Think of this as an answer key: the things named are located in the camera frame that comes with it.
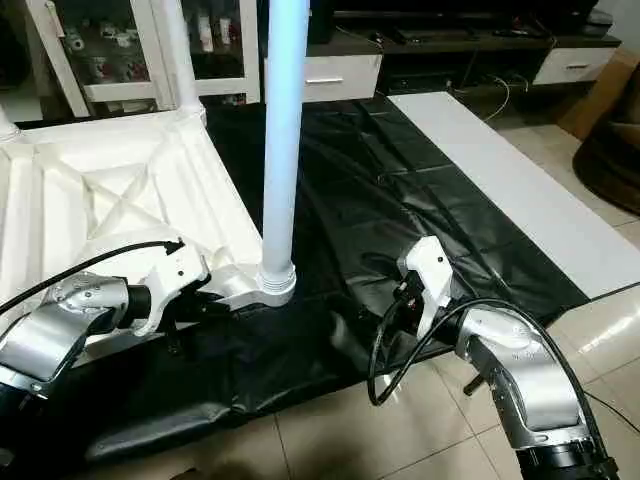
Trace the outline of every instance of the glass cabinet door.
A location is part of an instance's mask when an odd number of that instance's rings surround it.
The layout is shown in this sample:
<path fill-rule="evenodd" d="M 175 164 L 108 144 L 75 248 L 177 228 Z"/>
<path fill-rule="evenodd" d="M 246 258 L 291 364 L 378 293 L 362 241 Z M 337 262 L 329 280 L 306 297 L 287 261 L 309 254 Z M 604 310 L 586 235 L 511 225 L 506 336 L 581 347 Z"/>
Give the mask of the glass cabinet door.
<path fill-rule="evenodd" d="M 181 0 L 196 79 L 244 76 L 240 0 Z"/>
<path fill-rule="evenodd" d="M 149 81 L 129 0 L 55 0 L 55 8 L 81 84 Z"/>

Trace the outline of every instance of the cardboard box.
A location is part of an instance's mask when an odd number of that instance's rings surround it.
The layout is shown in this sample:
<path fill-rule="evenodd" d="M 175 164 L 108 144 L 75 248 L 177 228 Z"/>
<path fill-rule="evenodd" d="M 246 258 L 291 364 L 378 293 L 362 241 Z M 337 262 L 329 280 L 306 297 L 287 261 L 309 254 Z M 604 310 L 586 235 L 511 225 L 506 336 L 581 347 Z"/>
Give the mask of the cardboard box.
<path fill-rule="evenodd" d="M 585 140 L 602 115 L 616 104 L 638 63 L 640 56 L 619 48 L 593 88 L 560 117 L 558 125 L 579 140 Z"/>

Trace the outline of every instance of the drawer handle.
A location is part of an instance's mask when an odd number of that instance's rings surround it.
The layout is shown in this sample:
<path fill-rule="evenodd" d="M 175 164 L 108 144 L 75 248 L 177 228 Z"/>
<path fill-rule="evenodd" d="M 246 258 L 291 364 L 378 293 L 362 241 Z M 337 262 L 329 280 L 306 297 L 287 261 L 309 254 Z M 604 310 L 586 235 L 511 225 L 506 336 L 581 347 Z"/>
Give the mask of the drawer handle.
<path fill-rule="evenodd" d="M 331 85 L 335 83 L 344 82 L 344 78 L 342 77 L 331 77 L 331 78 L 308 78 L 304 81 L 307 85 Z"/>
<path fill-rule="evenodd" d="M 572 63 L 571 65 L 567 65 L 567 70 L 584 70 L 591 66 L 590 63 Z"/>

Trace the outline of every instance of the drawer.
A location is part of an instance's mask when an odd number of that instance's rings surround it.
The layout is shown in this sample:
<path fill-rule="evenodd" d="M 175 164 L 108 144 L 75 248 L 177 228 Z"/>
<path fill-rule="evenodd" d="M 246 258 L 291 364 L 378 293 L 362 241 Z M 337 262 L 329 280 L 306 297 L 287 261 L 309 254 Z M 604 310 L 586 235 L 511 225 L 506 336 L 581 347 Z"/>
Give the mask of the drawer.
<path fill-rule="evenodd" d="M 381 55 L 307 57 L 304 67 L 305 102 L 370 98 L 375 93 Z M 264 63 L 265 88 L 269 82 Z"/>
<path fill-rule="evenodd" d="M 595 80 L 615 48 L 555 48 L 545 59 L 534 85 Z"/>

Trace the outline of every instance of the white pole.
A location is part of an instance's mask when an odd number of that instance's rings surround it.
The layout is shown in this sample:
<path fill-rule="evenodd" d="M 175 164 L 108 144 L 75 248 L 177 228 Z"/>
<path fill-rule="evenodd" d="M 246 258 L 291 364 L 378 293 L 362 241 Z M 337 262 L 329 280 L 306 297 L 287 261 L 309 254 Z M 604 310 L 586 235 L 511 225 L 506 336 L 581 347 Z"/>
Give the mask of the white pole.
<path fill-rule="evenodd" d="M 9 120 L 0 105 L 0 143 L 15 140 L 19 134 L 20 129 Z"/>
<path fill-rule="evenodd" d="M 182 14 L 180 0 L 156 0 L 167 22 L 168 55 L 173 64 L 173 85 L 176 89 L 178 108 L 198 113 L 204 120 L 204 107 L 196 91 L 196 78 L 191 63 L 189 36 Z"/>
<path fill-rule="evenodd" d="M 293 212 L 304 88 L 309 0 L 269 2 L 269 82 L 260 284 L 285 303 L 296 275 L 291 262 Z"/>

